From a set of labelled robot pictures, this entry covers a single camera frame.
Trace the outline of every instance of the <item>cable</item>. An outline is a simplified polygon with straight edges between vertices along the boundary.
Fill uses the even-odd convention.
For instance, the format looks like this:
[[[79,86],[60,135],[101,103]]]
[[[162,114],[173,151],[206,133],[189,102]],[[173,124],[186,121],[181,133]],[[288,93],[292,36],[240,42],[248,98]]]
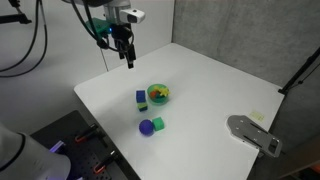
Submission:
[[[301,81],[302,81],[302,83],[303,83],[303,81],[305,81],[318,67],[320,66],[320,63],[315,67],[315,68],[313,68],[313,70],[305,77],[305,78],[303,78]]]
[[[21,142],[21,145],[17,151],[17,153],[13,156],[13,158],[10,159],[10,161],[8,161],[5,165],[3,165],[2,167],[0,167],[0,172],[6,170],[8,167],[10,167],[10,165],[12,163],[14,163],[18,158],[19,156],[21,155],[23,149],[25,148],[25,145],[26,145],[26,136],[24,134],[20,134],[18,133],[19,135],[21,135],[22,137],[22,142]]]
[[[308,79],[309,76],[310,76],[316,69],[318,69],[319,66],[320,66],[320,63],[319,63],[315,68],[313,68],[313,69],[310,71],[310,73],[309,73],[308,75],[306,75],[306,77],[304,77],[302,80],[298,81],[298,84],[295,84],[295,85],[291,86],[288,90],[293,89],[293,88],[295,88],[295,87],[303,84],[304,81],[305,81],[306,79]]]
[[[109,68],[108,68],[108,65],[107,65],[107,61],[106,61],[106,58],[104,57],[104,54],[103,54],[101,48],[100,48],[100,52],[101,52],[101,55],[102,55],[102,58],[103,58],[103,61],[104,61],[104,65],[106,66],[107,72],[109,72]]]
[[[8,71],[8,70],[10,70],[10,69],[13,69],[13,68],[17,67],[18,65],[20,65],[21,63],[23,63],[23,62],[27,59],[27,57],[29,56],[30,52],[31,52],[32,49],[33,49],[33,45],[34,45],[34,43],[35,43],[35,41],[36,41],[36,39],[37,39],[37,34],[38,34],[39,4],[38,4],[37,2],[36,2],[36,12],[35,12],[35,14],[36,14],[36,22],[35,22],[33,37],[32,37],[32,41],[31,41],[31,44],[30,44],[30,46],[29,46],[29,49],[28,49],[27,53],[26,53],[26,54],[23,56],[23,58],[22,58],[20,61],[18,61],[16,64],[11,65],[11,66],[9,66],[9,67],[7,67],[7,68],[4,68],[4,69],[0,69],[0,72]]]
[[[89,9],[89,5],[88,5],[87,0],[83,0],[83,5],[84,5],[84,10],[86,11],[86,14],[87,14],[87,17],[88,17],[88,21],[89,21],[90,26],[91,26],[91,30],[93,31],[93,34],[95,35],[96,40],[98,41],[100,39],[99,39],[97,30],[94,27],[94,24],[93,24],[93,21],[92,21],[92,16],[91,16],[91,13],[90,13],[90,9]]]
[[[17,77],[17,76],[21,76],[24,74],[27,74],[31,71],[33,71],[35,68],[37,68],[39,66],[39,64],[41,64],[41,62],[43,61],[46,53],[47,53],[47,48],[48,48],[48,29],[47,29],[47,24],[46,24],[46,20],[45,20],[45,15],[44,15],[44,11],[43,11],[43,5],[42,5],[42,0],[37,0],[37,3],[39,3],[40,7],[41,7],[41,14],[42,14],[42,18],[44,21],[44,33],[45,33],[45,45],[44,45],[44,50],[42,53],[41,58],[39,59],[39,61],[29,70],[19,73],[19,74],[14,74],[14,75],[4,75],[4,76],[0,76],[0,78],[12,78],[12,77]]]
[[[90,34],[90,36],[96,40],[96,37],[94,36],[94,34],[92,34],[92,32],[89,30],[89,28],[87,27],[86,23],[84,22],[74,0],[71,0],[71,4],[72,4],[72,7],[73,7],[73,10],[76,12],[76,15],[78,16],[78,19],[80,20],[82,26],[87,30],[87,32]]]

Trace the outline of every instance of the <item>gray wall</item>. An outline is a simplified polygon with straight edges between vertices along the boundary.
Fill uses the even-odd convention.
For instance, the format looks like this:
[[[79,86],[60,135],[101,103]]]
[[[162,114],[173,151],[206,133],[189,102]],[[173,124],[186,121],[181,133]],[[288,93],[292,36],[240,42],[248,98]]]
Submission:
[[[284,86],[320,46],[320,1],[176,0],[173,42]],[[320,132],[319,77],[282,104],[273,133],[284,150]]]

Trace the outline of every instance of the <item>metal bracket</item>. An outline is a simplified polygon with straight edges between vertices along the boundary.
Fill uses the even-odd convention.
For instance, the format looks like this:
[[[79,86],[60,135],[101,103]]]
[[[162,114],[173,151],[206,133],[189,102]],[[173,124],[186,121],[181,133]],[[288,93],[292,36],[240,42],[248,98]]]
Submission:
[[[230,116],[227,120],[231,134],[260,149],[271,157],[278,157],[281,152],[282,142],[268,133],[247,116]]]

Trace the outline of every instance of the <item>green bowl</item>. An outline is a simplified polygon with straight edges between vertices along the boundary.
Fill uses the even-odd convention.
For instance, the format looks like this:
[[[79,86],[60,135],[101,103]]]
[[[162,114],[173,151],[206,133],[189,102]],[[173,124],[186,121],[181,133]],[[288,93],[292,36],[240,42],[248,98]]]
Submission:
[[[167,87],[167,86],[165,86],[165,85],[163,85],[163,84],[153,84],[153,85],[149,86],[149,88],[148,88],[148,90],[147,90],[149,99],[150,99],[152,102],[154,102],[154,103],[156,103],[156,104],[159,104],[159,105],[165,104],[165,103],[168,101],[168,97],[169,97],[169,96],[167,96],[167,97],[161,97],[161,98],[151,98],[151,97],[150,97],[150,93],[154,90],[154,87],[155,87],[155,86],[158,86],[159,88],[166,88],[166,87]]]

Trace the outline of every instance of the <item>green block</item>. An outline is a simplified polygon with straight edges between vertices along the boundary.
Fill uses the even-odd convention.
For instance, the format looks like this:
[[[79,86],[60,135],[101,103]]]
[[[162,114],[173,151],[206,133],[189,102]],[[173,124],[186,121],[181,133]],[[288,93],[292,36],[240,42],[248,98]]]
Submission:
[[[142,108],[145,108],[145,107],[148,107],[147,103],[138,103],[138,108],[139,109],[142,109]]]
[[[161,117],[153,119],[152,123],[155,131],[160,131],[161,129],[164,129],[164,122]]]

